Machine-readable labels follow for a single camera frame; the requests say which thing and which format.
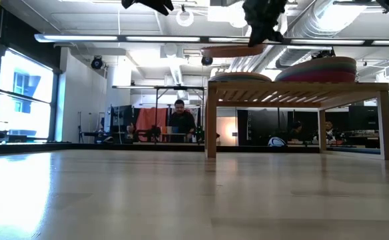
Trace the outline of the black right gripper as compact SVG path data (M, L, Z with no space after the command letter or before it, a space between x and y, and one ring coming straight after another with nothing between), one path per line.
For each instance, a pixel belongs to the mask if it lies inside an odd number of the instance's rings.
M262 44L264 41L282 42L284 37L272 27L259 25L276 25L278 18L285 12L286 0L245 0L242 4L244 19L251 28L248 46Z

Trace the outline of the terracotta orange round plate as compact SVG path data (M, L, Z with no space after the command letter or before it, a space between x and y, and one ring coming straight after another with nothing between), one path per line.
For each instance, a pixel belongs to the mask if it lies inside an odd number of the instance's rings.
M261 54L267 45L260 44L254 47L247 45L225 45L203 47L200 52L203 57L212 58L229 58L229 57L246 57Z

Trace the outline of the pale peach round plate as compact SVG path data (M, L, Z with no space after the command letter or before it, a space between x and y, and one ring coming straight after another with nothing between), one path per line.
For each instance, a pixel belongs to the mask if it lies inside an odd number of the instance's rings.
M219 75L249 75L249 76L256 76L256 77L267 77L266 75L260 74L260 73L253 73L253 72L211 72L210 77L216 77Z

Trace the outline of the beige round plate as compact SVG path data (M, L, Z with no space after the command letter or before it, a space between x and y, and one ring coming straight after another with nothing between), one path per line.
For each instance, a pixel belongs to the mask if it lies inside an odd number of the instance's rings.
M268 77L244 77L244 76L218 76L215 78L210 78L209 81L216 82L271 82L272 80Z

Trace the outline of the white round ceiling fixture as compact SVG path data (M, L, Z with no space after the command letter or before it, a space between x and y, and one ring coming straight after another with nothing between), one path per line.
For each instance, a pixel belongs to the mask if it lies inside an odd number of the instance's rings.
M190 27L194 23L195 17L192 11L186 9L185 5L181 5L181 9L177 12L176 21L181 27Z

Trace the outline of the long ceiling light strip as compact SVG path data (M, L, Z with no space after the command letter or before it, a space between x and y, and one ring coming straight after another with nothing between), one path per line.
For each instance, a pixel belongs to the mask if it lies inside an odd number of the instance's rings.
M248 37L168 36L168 35L34 35L40 43L192 43L192 44L247 44ZM389 47L389 39L307 39L287 38L264 41L269 45L311 45L346 47Z

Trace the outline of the black partition panel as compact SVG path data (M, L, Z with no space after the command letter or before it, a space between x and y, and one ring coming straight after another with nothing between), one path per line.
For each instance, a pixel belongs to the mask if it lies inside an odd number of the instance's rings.
M267 146L271 137L280 137L286 143L302 144L318 135L317 114L302 111L269 111L263 109L238 110L238 144L242 146ZM302 139L289 141L289 132L295 121L302 123Z

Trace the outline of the person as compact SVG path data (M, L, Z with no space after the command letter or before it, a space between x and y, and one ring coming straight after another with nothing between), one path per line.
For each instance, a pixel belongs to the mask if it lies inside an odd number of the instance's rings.
M334 136L334 128L331 121L325 121L325 130L326 130L326 139L328 141L335 141L336 138Z
M291 130L289 132L289 141L300 141L302 139L302 123L299 121L295 121L292 124Z
M185 103L183 100L177 99L175 101L175 112L171 115L169 122L172 128L177 128L176 135L171 136L171 141L175 143L191 143L193 134L195 132L195 118L193 115L185 110Z

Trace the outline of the white blue ball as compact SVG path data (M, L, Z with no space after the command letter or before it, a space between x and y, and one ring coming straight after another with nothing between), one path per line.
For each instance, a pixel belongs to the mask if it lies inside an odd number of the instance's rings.
M268 141L269 147L286 147L287 143L280 137L271 137Z

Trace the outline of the orange fabric banner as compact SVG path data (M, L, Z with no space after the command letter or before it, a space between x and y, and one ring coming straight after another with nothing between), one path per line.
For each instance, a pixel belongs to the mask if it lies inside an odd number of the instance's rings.
M143 135L147 130L151 130L153 126L157 126L160 130L167 126L167 109L165 108L142 108L136 121L135 129L139 133L140 141L147 141Z

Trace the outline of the black monitor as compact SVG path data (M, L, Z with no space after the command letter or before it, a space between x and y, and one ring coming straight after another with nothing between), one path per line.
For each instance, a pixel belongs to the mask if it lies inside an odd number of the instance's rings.
M351 105L348 114L351 130L378 130L377 107Z
M135 108L132 105L112 107L111 131L123 132L129 125L135 125Z

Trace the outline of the large window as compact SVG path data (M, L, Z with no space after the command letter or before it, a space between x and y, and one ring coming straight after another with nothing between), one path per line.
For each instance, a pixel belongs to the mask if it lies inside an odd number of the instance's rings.
M51 68L13 49L0 57L0 131L6 139L49 138L54 80Z

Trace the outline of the silver ventilation duct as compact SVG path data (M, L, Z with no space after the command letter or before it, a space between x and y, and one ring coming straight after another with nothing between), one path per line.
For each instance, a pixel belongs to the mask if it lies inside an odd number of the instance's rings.
M347 28L365 9L363 5L335 5L335 1L316 0L313 6L287 31L289 38L333 38ZM309 51L276 46L277 54L268 67L287 68L295 65Z

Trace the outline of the black background frame stand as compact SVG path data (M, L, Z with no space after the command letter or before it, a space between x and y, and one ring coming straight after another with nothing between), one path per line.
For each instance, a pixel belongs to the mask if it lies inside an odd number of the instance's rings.
M200 124L198 125L201 130L204 128L204 104L205 104L205 91L206 87L200 87L200 86L186 86L186 85L129 85L129 86L119 86L119 85L113 85L113 89L154 89L155 90L155 124L153 125L153 129L157 130L157 119L158 119L158 108L159 108L159 99L168 91L192 91L196 95L198 95L198 98L202 101L200 105L196 105L196 107L201 108L200 112Z

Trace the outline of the black aluminium table frame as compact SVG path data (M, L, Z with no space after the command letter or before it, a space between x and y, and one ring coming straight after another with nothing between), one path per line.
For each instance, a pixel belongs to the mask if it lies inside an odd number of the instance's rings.
M43 151L61 150L117 150L117 151L177 151L177 152L203 152L203 145L195 144L85 144L85 143L16 143L0 144L0 155L34 153ZM317 146L305 147L266 147L266 146L218 146L218 153L319 153Z

